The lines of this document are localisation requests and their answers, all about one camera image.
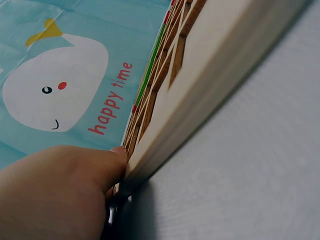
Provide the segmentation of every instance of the gray wall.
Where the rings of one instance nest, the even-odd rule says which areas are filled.
[[[117,227],[126,240],[320,239],[320,1]]]

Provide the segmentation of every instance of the light blue fabric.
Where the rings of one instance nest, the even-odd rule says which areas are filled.
[[[169,4],[169,0],[0,0],[0,168],[25,155],[56,145],[98,149],[110,149],[120,145],[141,77]],[[63,36],[39,39],[26,46],[31,36],[46,29],[44,23],[50,18],[55,20]],[[30,127],[18,117],[21,113],[19,108],[17,111],[9,109],[23,103],[25,111],[35,104],[28,104],[29,96],[24,97],[25,93],[13,100],[11,93],[5,89],[5,82],[17,76],[16,69],[24,63],[27,66],[29,60],[37,59],[41,54],[50,53],[50,50],[77,47],[64,36],[79,36],[102,44],[108,53],[105,75],[96,94],[92,96],[89,107],[73,127],[66,131]],[[60,69],[54,64],[55,61],[61,59],[53,59],[50,69],[56,68],[59,75]],[[42,58],[39,58],[39,64],[43,64]],[[66,69],[74,67],[70,60],[63,64]],[[30,68],[29,71],[22,85],[12,83],[17,90],[21,91],[21,86],[28,83],[27,75],[33,74],[35,78],[39,76],[36,68]],[[120,79],[117,78],[120,73],[128,75],[122,76],[125,81],[121,76]],[[60,82],[66,82],[66,88],[60,90],[60,85],[59,89],[58,85],[54,85],[53,91],[62,93],[72,88],[68,79]],[[34,85],[40,94],[42,87],[46,86]],[[110,98],[111,91],[119,97]],[[70,95],[69,101],[74,104],[81,102],[79,94],[85,96],[86,92],[77,94]],[[105,104],[110,99],[115,101],[116,107],[110,107],[112,101]],[[39,99],[36,105],[38,104],[40,106],[44,103]],[[59,106],[53,101],[48,108],[58,111]],[[113,113],[109,115],[116,118],[106,115],[107,110],[102,114],[104,108],[111,109]],[[33,114],[30,118],[34,117],[37,121],[37,116],[38,114]],[[103,134],[88,130],[94,129],[96,125],[106,127],[99,128]]]

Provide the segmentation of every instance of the white cartoon face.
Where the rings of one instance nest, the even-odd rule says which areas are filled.
[[[101,43],[70,34],[62,37],[74,46],[24,62],[4,82],[3,102],[23,125],[68,131],[88,109],[105,75],[109,58]]]

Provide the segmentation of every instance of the wooden lattice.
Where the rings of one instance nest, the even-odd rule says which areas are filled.
[[[129,158],[152,120],[159,95],[161,94],[160,99],[166,97],[183,65],[188,34],[205,3],[206,0],[176,0],[172,5],[147,86],[135,113],[131,115],[125,133],[123,145]]]

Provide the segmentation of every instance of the red stripe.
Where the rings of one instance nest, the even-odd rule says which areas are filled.
[[[167,21],[168,21],[169,15],[170,15],[170,11],[168,11],[168,12],[166,13],[166,16],[165,16],[165,19],[164,19],[164,23],[165,23],[165,24],[166,24]]]
[[[134,105],[133,108],[132,108],[132,113],[134,114],[136,111],[137,111],[137,106]]]

